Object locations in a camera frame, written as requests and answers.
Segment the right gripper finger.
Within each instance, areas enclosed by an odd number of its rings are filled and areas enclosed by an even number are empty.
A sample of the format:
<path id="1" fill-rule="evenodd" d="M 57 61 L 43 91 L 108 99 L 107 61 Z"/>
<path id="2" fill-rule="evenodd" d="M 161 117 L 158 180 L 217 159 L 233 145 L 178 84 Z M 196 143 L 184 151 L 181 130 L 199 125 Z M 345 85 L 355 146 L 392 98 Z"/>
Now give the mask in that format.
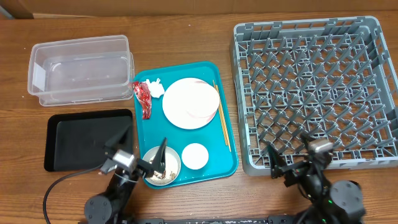
<path id="1" fill-rule="evenodd" d="M 315 141 L 316 138 L 311 137 L 307 133 L 302 133 L 300 135 L 300 140 L 304 144 L 307 152 L 315 152 L 315 148 L 313 146 L 310 146 L 310 143 Z"/>
<path id="2" fill-rule="evenodd" d="M 272 169 L 275 169 L 275 170 L 280 169 L 286 165 L 285 160 L 280 156 L 278 151 L 272 145 L 269 144 L 267 146 L 267 150 L 268 150 L 270 164 L 271 164 Z"/>

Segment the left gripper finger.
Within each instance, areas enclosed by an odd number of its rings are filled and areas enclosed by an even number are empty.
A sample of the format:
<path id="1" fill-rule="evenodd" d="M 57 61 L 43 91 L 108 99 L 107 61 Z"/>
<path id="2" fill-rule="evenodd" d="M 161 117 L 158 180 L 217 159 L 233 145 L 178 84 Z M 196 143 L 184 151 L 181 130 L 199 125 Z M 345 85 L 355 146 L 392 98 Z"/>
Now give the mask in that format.
<path id="1" fill-rule="evenodd" d="M 162 144 L 154 157 L 154 170 L 159 173 L 165 171 L 165 148 L 167 147 L 167 138 L 164 138 Z"/>
<path id="2" fill-rule="evenodd" d="M 113 135 L 112 137 L 110 137 L 104 144 L 104 147 L 106 148 L 113 148 L 115 146 L 117 146 L 121 140 L 124 139 L 124 137 L 127 135 L 129 129 L 130 129 L 131 125 L 127 125 L 124 128 L 122 128 L 122 130 L 120 130 L 119 132 L 117 132 L 115 135 Z"/>

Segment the white cup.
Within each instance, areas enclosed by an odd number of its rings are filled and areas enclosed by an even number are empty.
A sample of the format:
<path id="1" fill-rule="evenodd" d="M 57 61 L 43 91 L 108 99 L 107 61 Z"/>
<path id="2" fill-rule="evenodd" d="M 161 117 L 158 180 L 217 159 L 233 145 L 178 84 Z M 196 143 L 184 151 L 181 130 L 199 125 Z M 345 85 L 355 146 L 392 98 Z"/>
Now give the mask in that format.
<path id="1" fill-rule="evenodd" d="M 191 170 L 204 168 L 208 160 L 207 148 L 199 143 L 189 144 L 182 151 L 182 162 Z"/>

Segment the wooden chopstick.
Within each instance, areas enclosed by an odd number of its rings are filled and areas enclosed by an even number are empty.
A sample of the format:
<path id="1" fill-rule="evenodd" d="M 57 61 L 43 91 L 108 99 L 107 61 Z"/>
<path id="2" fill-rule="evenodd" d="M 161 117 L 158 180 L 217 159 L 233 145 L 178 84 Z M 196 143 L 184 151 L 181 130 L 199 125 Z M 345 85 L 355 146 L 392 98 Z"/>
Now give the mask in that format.
<path id="1" fill-rule="evenodd" d="M 220 116 L 220 121 L 221 121 L 221 125 L 223 128 L 223 134 L 224 134 L 224 141 L 225 144 L 227 145 L 229 152 L 231 152 L 231 145 L 230 145 L 230 141 L 229 141 L 229 135 L 228 135 L 228 129 L 226 126 L 226 120 L 225 120 L 225 116 L 224 116 L 224 111 L 223 111 L 223 105 L 221 102 L 221 98 L 220 98 L 220 103 L 219 103 L 219 116 Z"/>
<path id="2" fill-rule="evenodd" d="M 217 93 L 219 95 L 219 98 L 220 98 L 220 102 L 219 102 L 219 106 L 218 106 L 218 112 L 219 112 L 219 116 L 220 116 L 221 127 L 223 129 L 224 141 L 225 141 L 226 146 L 228 146 L 229 151 L 231 152 L 230 143 L 229 143 L 229 136 L 228 136 L 228 130 L 227 130 L 227 127 L 226 127 L 226 121 L 225 121 L 224 113 L 223 113 L 223 105 L 222 105 L 222 102 L 221 102 L 221 95 L 220 95 L 220 91 L 218 89 L 218 85 L 215 83 L 214 80 L 213 80 L 213 87 L 217 91 Z"/>

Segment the white napkin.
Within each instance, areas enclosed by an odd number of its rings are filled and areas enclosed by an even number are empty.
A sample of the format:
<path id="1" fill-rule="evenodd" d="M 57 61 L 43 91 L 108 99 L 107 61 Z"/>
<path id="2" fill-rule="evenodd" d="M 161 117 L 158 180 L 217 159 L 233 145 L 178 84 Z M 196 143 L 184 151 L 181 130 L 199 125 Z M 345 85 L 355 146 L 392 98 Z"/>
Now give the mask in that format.
<path id="1" fill-rule="evenodd" d="M 156 81 L 153 82 L 150 82 L 149 79 L 147 79 L 145 83 L 147 84 L 153 98 L 160 98 L 165 93 L 164 87 L 160 82 L 160 78 L 157 78 Z"/>

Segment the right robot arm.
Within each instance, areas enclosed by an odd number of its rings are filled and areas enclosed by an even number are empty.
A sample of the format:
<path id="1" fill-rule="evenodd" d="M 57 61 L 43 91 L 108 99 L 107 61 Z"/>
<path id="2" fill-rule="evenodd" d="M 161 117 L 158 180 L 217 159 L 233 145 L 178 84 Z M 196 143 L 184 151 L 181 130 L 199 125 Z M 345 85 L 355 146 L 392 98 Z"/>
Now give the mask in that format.
<path id="1" fill-rule="evenodd" d="M 288 165 L 271 145 L 267 145 L 271 177 L 283 177 L 286 187 L 296 185 L 311 202 L 306 210 L 296 215 L 268 217 L 269 223 L 362 223 L 366 210 L 360 185 L 352 180 L 331 183 L 323 171 L 332 160 L 333 143 L 325 138 L 315 139 L 300 135 L 307 153 L 303 160 Z"/>

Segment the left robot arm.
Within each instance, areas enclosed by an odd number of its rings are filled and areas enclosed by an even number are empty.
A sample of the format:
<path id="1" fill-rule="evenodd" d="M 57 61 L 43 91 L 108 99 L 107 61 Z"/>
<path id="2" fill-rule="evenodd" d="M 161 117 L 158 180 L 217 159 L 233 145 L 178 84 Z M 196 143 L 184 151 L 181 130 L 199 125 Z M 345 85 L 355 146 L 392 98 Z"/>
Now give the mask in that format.
<path id="1" fill-rule="evenodd" d="M 108 158 L 100 167 L 100 172 L 108 174 L 113 171 L 114 174 L 106 190 L 85 203 L 84 214 L 88 223 L 137 223 L 134 215 L 125 212 L 132 191 L 139 179 L 152 177 L 156 172 L 165 170 L 167 139 L 163 139 L 154 160 L 147 162 L 121 149 L 128 139 L 130 128 L 130 125 L 126 126 L 104 144 Z"/>

